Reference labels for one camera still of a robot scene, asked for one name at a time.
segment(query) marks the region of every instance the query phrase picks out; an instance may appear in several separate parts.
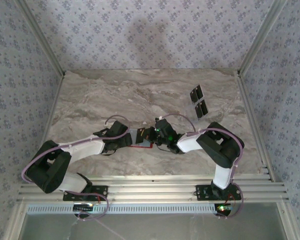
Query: robotic arm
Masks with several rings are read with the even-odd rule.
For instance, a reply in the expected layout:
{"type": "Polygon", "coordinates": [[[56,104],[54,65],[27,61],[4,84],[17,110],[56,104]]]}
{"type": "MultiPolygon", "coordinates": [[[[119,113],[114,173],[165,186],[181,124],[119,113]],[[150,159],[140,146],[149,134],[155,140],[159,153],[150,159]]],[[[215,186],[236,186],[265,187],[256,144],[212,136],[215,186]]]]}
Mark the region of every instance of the robotic arm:
{"type": "MultiPolygon", "coordinates": [[[[69,164],[91,155],[104,155],[130,146],[132,138],[130,133],[125,134],[127,131],[127,126],[115,121],[110,129],[95,132],[80,141],[59,144],[52,140],[46,141],[33,160],[46,151],[50,152],[30,164],[24,173],[47,194],[56,190],[90,193],[91,182],[80,173],[67,172],[69,164]]],[[[240,138],[217,122],[202,131],[178,134],[166,119],[156,118],[155,126],[144,129],[141,135],[158,146],[166,145],[174,154],[203,149],[216,163],[211,189],[212,194],[219,199],[222,199],[231,184],[234,162],[244,148],[240,138]]]]}

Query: marble floor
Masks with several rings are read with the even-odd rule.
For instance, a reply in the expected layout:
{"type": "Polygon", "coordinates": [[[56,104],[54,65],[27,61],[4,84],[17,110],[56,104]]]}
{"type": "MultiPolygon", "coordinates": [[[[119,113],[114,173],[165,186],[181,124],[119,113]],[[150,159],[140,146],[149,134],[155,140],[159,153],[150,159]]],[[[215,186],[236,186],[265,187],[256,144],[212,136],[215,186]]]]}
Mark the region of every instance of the marble floor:
{"type": "MultiPolygon", "coordinates": [[[[66,143],[104,129],[113,115],[126,116],[132,128],[154,126],[155,118],[168,113],[185,114],[197,129],[216,121],[245,143],[237,173],[260,173],[261,160],[244,103],[231,70],[80,70],[66,72],[52,117],[47,140],[66,143]],[[209,113],[195,120],[189,93],[203,88],[209,113]]],[[[178,133],[191,125],[181,117],[167,120],[178,133]]],[[[153,148],[125,147],[111,156],[94,155],[69,166],[87,176],[109,175],[199,175],[213,174],[215,163],[203,150],[175,155],[153,148]]]]}

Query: glass panel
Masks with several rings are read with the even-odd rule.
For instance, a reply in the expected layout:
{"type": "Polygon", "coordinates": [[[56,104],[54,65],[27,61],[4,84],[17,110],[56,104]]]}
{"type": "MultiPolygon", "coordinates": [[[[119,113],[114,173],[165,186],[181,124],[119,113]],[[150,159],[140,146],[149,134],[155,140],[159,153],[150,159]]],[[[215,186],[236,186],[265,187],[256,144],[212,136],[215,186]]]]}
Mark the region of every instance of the glass panel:
{"type": "Polygon", "coordinates": [[[72,214],[27,215],[19,240],[287,239],[275,203],[245,204],[227,220],[212,214],[109,214],[99,221],[103,225],[72,214]]]}

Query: floral wallpaper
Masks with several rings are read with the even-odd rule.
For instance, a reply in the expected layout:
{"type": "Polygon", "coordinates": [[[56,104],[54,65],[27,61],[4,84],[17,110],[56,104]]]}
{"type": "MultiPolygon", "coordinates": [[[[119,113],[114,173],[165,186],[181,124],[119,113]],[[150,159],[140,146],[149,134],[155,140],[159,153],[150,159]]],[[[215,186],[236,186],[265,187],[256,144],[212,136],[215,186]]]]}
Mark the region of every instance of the floral wallpaper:
{"type": "Polygon", "coordinates": [[[273,0],[26,0],[64,70],[239,68],[273,0]]]}
{"type": "Polygon", "coordinates": [[[0,0],[0,239],[59,80],[14,2],[0,0]]]}
{"type": "Polygon", "coordinates": [[[244,79],[300,226],[300,0],[288,1],[244,79]]]}

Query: gray marble surface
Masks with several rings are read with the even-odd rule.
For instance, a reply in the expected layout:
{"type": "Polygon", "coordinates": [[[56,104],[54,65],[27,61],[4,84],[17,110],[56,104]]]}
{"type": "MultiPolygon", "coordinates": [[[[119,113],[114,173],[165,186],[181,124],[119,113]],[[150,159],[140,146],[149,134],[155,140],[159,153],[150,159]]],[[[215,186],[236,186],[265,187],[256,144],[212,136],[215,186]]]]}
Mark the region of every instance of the gray marble surface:
{"type": "MultiPolygon", "coordinates": [[[[80,70],[65,74],[47,139],[66,143],[104,128],[113,115],[126,116],[132,128],[154,126],[155,117],[181,113],[194,119],[189,93],[201,84],[209,113],[194,121],[197,129],[216,121],[245,143],[237,173],[260,173],[261,161],[233,72],[213,69],[80,70]]],[[[191,125],[181,117],[167,119],[178,133],[191,125]]],[[[111,156],[94,155],[69,166],[84,175],[213,174],[215,163],[203,150],[175,155],[125,147],[111,156]]]]}

